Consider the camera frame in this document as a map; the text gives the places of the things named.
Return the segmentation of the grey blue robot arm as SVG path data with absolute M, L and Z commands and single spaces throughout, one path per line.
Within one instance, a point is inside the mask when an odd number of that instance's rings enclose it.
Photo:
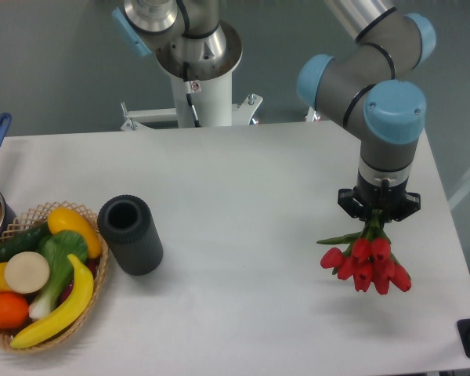
M 356 185 L 339 190 L 338 204 L 363 221 L 404 220 L 421 207 L 407 182 L 427 106 L 422 91 L 403 76 L 431 55 L 435 30 L 390 1 L 330 1 L 328 7 L 356 51 L 343 60 L 311 58 L 296 92 L 360 141 Z M 154 54 L 170 77 L 180 127 L 235 124 L 241 110 L 232 102 L 232 73 L 243 49 L 239 34 L 220 18 L 217 1 L 126 1 L 112 18 L 134 53 Z

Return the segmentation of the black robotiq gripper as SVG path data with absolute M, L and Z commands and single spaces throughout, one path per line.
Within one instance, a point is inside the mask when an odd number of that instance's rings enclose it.
M 358 172 L 356 188 L 338 190 L 338 205 L 353 219 L 371 219 L 375 211 L 382 219 L 401 222 L 420 210 L 420 194 L 406 192 L 408 180 L 393 186 L 387 178 L 371 183 Z

